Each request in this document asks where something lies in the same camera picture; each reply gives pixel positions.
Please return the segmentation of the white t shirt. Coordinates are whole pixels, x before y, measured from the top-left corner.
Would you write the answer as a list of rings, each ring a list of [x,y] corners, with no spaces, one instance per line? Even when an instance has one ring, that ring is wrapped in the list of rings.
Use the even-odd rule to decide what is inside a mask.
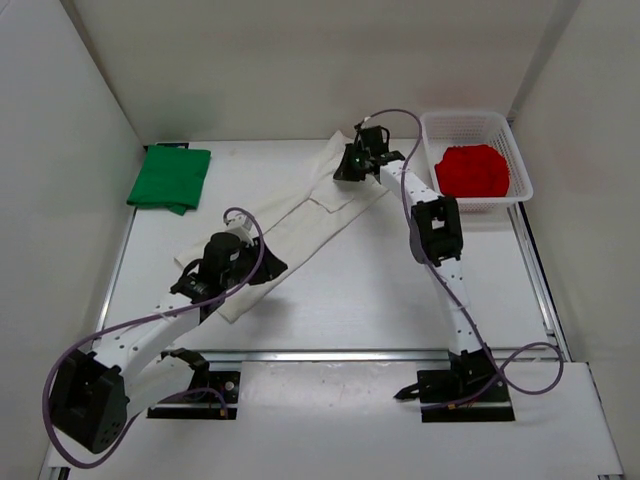
[[[319,153],[307,160],[302,172],[247,208],[261,226],[266,246],[287,264],[287,270],[273,281],[246,286],[227,299],[218,313],[228,323],[252,309],[387,193],[371,178],[355,183],[333,180],[350,142],[336,132]]]

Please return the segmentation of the green t shirt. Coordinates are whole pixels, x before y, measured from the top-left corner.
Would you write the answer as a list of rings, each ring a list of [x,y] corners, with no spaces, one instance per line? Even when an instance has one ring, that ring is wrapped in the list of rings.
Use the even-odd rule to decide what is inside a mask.
[[[166,209],[183,216],[199,206],[211,152],[151,145],[126,204],[138,209]]]

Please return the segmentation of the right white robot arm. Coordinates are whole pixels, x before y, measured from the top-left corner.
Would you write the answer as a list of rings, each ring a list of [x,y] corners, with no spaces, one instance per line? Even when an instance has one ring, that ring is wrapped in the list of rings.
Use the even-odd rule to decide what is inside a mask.
[[[458,203],[430,188],[407,167],[407,160],[389,146],[390,132],[382,126],[355,126],[334,173],[338,182],[376,180],[402,201],[409,226],[409,246],[415,261],[432,274],[448,336],[449,368],[430,373],[416,388],[431,403],[450,406],[476,397],[495,375],[491,356],[469,312],[462,272],[463,233]]]

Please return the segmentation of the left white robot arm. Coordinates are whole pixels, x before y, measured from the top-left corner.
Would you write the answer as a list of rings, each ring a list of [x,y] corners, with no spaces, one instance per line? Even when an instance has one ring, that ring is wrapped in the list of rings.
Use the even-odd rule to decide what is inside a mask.
[[[231,289],[272,282],[287,268],[258,237],[213,234],[152,321],[110,332],[88,352],[75,348],[66,356],[48,399],[53,426],[101,454],[129,420],[153,405],[180,393],[190,401],[211,399],[207,361],[170,344],[227,303]]]

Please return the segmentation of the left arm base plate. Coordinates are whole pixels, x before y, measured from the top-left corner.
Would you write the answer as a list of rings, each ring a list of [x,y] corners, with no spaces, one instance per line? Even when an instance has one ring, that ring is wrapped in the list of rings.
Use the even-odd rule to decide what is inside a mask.
[[[233,421],[237,419],[241,386],[239,363],[211,363],[208,383],[192,381],[194,393],[180,394],[147,410],[156,420]]]

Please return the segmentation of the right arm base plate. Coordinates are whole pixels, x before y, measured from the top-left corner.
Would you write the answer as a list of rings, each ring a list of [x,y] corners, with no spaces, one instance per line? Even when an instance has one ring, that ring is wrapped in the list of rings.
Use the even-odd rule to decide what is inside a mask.
[[[491,423],[516,420],[508,387],[493,370],[478,380],[450,369],[418,370],[417,380],[401,388],[398,402],[417,400],[423,423]]]

